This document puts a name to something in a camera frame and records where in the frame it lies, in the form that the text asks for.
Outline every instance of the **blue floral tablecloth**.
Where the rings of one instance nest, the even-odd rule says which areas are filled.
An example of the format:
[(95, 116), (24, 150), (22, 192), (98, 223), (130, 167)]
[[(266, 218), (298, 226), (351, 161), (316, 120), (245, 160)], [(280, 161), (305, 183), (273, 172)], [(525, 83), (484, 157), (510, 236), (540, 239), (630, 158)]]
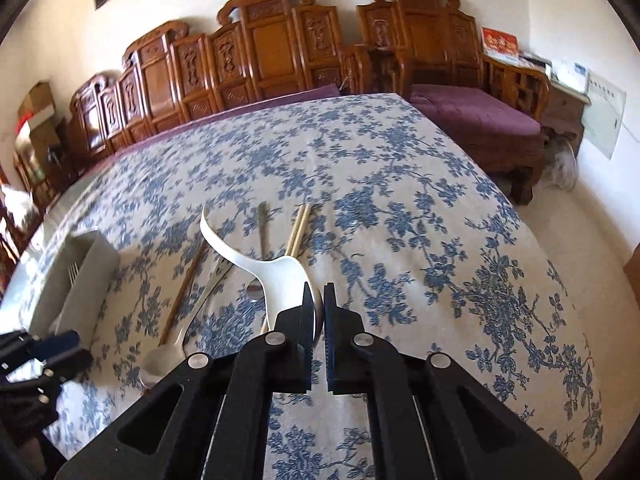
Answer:
[[(49, 434), (67, 457), (140, 397), (139, 364), (201, 240), (198, 216), (231, 246), (259, 252), (257, 206), (270, 206), (268, 246), (284, 253), (303, 202), (317, 206), (300, 257), (315, 282), (401, 352), (449, 353), (578, 467), (603, 438), (591, 352), (571, 296), (533, 234), (491, 180), (396, 95), (332, 98), (197, 126), (114, 161), (66, 217), (32, 291), (69, 232), (100, 229), (121, 263), (104, 301), (81, 383), (65, 385)], [(214, 257), (200, 265), (184, 317)], [(257, 335), (264, 305), (234, 268), (188, 334), (187, 353), (235, 352)], [(27, 323), (34, 305), (26, 302)], [(266, 478), (373, 476), (365, 402), (314, 389), (276, 394)]]

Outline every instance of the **white wall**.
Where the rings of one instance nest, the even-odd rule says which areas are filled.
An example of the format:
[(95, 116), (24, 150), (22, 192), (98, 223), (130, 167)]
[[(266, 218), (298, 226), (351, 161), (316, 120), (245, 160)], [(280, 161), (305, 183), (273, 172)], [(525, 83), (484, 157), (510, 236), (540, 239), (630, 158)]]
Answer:
[[(94, 9), (93, 0), (31, 0), (0, 48), (0, 73), (19, 82), (4, 100), (0, 93), (0, 137), (8, 137), (24, 92), (38, 79), (49, 79), (58, 108), (66, 112), (73, 92), (90, 76), (119, 70), (129, 43), (170, 19), (183, 18), (192, 30), (213, 32), (216, 13), (227, 0), (110, 0)], [(359, 40), (357, 4), (371, 0), (318, 0), (335, 5), (344, 40)], [(462, 0), (462, 9), (479, 24), (516, 34), (529, 42), (527, 0)], [(27, 56), (27, 70), (23, 59)], [(5, 140), (2, 150), (7, 150)], [(10, 155), (3, 154), (7, 168)]]
[[(623, 122), (640, 140), (640, 52), (607, 0), (529, 0), (530, 45), (571, 59), (627, 92)], [(623, 127), (611, 160), (588, 140), (576, 195), (626, 262), (640, 242), (640, 144)]]

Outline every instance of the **floor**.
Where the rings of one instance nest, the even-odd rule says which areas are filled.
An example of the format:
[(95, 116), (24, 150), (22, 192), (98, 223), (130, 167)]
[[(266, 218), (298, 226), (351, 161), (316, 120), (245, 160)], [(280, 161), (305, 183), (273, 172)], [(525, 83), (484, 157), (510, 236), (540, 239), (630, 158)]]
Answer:
[(582, 475), (595, 478), (640, 412), (640, 309), (620, 260), (572, 193), (538, 187), (518, 212), (574, 298), (593, 352), (604, 442)]

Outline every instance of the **gray utensil tray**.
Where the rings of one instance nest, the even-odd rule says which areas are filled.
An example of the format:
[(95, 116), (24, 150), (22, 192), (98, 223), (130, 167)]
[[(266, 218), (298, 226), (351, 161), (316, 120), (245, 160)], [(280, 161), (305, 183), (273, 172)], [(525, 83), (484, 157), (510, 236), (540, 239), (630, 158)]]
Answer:
[[(73, 285), (69, 267), (78, 265)], [(31, 335), (49, 335), (52, 323), (60, 316), (53, 333), (75, 330), (80, 344), (91, 348), (100, 307), (120, 263), (120, 255), (99, 231), (68, 236), (56, 255), (26, 329)]]

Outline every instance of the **spoon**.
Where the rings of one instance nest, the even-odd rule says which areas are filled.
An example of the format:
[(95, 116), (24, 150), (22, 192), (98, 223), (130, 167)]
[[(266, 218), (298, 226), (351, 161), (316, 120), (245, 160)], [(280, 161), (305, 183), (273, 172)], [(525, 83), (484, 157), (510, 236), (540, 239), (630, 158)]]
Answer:
[[(269, 211), (266, 202), (258, 204), (258, 234), (260, 236), (260, 257), (264, 261), (267, 259), (267, 219)], [(258, 278), (254, 278), (249, 285), (246, 286), (246, 296), (253, 302), (260, 301), (264, 298), (264, 290)]]
[(178, 325), (178, 335), (175, 341), (172, 344), (160, 345), (158, 348), (154, 348), (143, 359), (140, 365), (139, 378), (145, 388), (151, 388), (158, 384), (171, 370), (184, 361), (186, 354), (184, 353), (182, 343), (184, 337), (187, 335), (189, 325), (198, 315), (213, 289), (220, 283), (222, 277), (232, 266), (233, 264), (224, 258), (218, 260), (218, 264), (211, 273), (207, 286), (198, 298), (198, 301), (191, 309), (189, 315)]
[(316, 323), (314, 327), (314, 344), (320, 340), (324, 308), (320, 291), (312, 284), (305, 267), (293, 256), (281, 256), (275, 260), (260, 261), (244, 256), (225, 244), (207, 223), (209, 209), (204, 208), (200, 216), (200, 230), (204, 239), (223, 258), (236, 266), (250, 272), (260, 281), (264, 290), (264, 304), (267, 311), (269, 329), (273, 330), (278, 314), (289, 308), (302, 304), (302, 293), (305, 282), (309, 284), (311, 296), (314, 300)]

